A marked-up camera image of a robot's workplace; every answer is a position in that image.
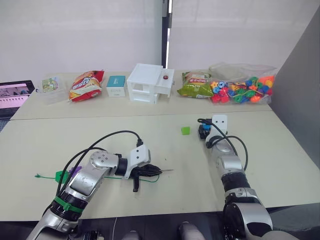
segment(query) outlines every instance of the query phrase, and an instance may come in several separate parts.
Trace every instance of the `laptop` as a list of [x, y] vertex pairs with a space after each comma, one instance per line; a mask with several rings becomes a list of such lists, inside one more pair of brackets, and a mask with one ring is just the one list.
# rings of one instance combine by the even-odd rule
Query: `laptop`
[[34, 89], [31, 80], [0, 82], [0, 132]]

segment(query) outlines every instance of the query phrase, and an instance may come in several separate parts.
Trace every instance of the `plastic bag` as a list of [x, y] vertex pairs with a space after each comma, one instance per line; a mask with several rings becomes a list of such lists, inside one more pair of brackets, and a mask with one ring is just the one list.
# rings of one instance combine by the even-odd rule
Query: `plastic bag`
[[104, 71], [87, 71], [78, 76], [69, 91], [69, 100], [79, 102], [101, 93]]
[[273, 75], [276, 70], [273, 66], [252, 64], [227, 64], [224, 62], [209, 67], [211, 77], [220, 81], [244, 82], [251, 77]]
[[200, 71], [187, 71], [182, 73], [183, 87], [177, 92], [184, 97], [210, 98], [214, 94], [210, 87], [211, 75]]
[[272, 66], [250, 64], [219, 63], [210, 66], [212, 102], [270, 103], [275, 69]]

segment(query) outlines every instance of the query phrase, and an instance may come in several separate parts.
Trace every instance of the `orange snack bag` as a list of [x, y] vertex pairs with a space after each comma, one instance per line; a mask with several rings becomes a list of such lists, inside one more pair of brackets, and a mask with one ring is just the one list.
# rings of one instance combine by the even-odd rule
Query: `orange snack bag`
[[78, 76], [69, 91], [69, 100], [79, 102], [100, 94], [104, 73], [105, 71], [87, 71]]

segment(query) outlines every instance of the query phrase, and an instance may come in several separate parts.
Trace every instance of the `white plastic drawer unit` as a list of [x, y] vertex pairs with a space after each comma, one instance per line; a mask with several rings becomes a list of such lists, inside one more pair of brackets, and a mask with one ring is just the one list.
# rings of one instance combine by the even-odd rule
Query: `white plastic drawer unit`
[[159, 94], [169, 98], [174, 73], [174, 69], [163, 69], [160, 65], [138, 63], [127, 79], [130, 100], [156, 104]]

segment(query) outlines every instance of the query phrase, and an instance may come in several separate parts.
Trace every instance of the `blue block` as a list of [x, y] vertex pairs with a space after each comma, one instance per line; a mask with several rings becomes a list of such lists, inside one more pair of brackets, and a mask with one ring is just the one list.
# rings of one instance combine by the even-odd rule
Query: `blue block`
[[205, 123], [202, 123], [202, 127], [204, 130], [210, 130], [211, 126], [210, 125], [207, 125]]
[[216, 86], [216, 87], [212, 90], [212, 92], [213, 92], [214, 94], [218, 94], [218, 93], [220, 92], [220, 88]]
[[245, 102], [248, 102], [248, 101], [250, 101], [250, 99], [245, 97], [245, 96], [243, 96], [240, 103], [242, 104], [242, 103], [245, 103]]
[[231, 89], [229, 89], [229, 90], [228, 90], [228, 95], [229, 95], [230, 97], [233, 97], [233, 96], [236, 95], [236, 92], [235, 92], [235, 91], [232, 91]]
[[219, 83], [218, 83], [218, 87], [219, 88], [223, 88], [225, 86], [225, 83], [223, 82], [223, 81], [220, 81]]
[[261, 89], [262, 89], [263, 93], [266, 94], [269, 90], [269, 87], [267, 85], [264, 85]]
[[250, 87], [252, 85], [252, 81], [250, 79], [245, 81], [245, 85]]

